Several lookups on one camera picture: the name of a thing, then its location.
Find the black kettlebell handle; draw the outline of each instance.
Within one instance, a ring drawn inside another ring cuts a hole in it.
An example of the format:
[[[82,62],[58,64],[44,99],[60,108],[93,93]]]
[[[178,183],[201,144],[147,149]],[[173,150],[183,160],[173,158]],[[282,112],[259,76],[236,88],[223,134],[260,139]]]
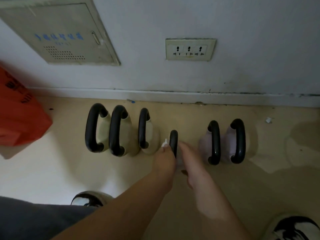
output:
[[[99,115],[100,117],[104,118],[108,116],[108,111],[102,104],[96,103],[90,108],[84,134],[85,145],[90,152],[102,152],[104,149],[103,143],[97,143],[96,140]]]
[[[169,145],[174,154],[174,157],[177,158],[178,131],[176,131],[175,129],[170,132]]]
[[[236,130],[236,150],[235,155],[231,157],[231,162],[239,164],[245,159],[246,155],[246,131],[245,125],[241,119],[235,119],[230,127]]]
[[[146,142],[146,123],[150,120],[150,114],[148,109],[143,108],[140,111],[139,127],[138,127],[138,142],[142,149],[147,149],[149,143]]]
[[[117,105],[112,112],[110,130],[109,130],[109,149],[111,153],[117,157],[121,157],[125,153],[125,149],[120,146],[120,123],[122,119],[128,117],[126,108]]]
[[[220,129],[217,121],[212,120],[208,125],[208,131],[212,136],[212,153],[208,157],[208,163],[211,165],[218,165],[221,158],[221,146],[220,146]]]

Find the floor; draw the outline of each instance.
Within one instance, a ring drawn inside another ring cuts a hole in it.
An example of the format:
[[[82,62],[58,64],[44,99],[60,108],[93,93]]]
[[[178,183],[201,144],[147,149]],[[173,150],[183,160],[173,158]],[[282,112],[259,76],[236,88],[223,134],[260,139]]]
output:
[[[1,147],[0,195],[35,203],[70,204],[78,192],[100,190],[114,197],[146,175],[152,156],[115,158],[91,153],[84,141],[89,109],[117,104],[138,126],[143,107],[160,127],[161,140],[172,129],[197,145],[211,120],[224,132],[231,121],[244,121],[248,139],[242,164],[208,166],[241,220],[255,238],[277,214],[297,212],[320,223],[320,110],[298,107],[166,104],[123,100],[39,97],[53,125],[38,141]],[[272,123],[266,123],[267,117]],[[200,226],[186,177],[177,173],[144,239],[198,239]]]

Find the sneaker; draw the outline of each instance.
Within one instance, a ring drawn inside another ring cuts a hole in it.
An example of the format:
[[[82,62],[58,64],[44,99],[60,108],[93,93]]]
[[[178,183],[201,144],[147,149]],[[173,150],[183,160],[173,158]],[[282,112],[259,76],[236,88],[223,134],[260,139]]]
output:
[[[108,202],[113,200],[113,197],[102,192],[84,191],[78,193],[72,200],[72,206],[105,206]]]
[[[310,218],[281,215],[273,220],[261,240],[320,240],[320,229]]]

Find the pants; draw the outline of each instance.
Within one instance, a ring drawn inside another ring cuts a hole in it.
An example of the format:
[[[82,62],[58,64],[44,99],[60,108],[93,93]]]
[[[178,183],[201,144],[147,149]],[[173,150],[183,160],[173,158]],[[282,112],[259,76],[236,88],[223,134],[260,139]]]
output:
[[[0,196],[1,240],[49,240],[96,207],[46,205]]]

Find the hand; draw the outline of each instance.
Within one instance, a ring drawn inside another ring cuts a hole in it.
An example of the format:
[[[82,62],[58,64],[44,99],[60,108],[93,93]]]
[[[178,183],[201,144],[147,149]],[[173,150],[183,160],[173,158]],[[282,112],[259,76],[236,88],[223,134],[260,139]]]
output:
[[[179,147],[182,153],[182,161],[187,171],[187,184],[194,189],[202,179],[212,180],[201,160],[201,156],[192,145],[179,141]]]
[[[166,144],[155,153],[152,165],[154,172],[161,180],[169,184],[169,190],[172,188],[174,172],[176,170],[176,158],[171,147]]]

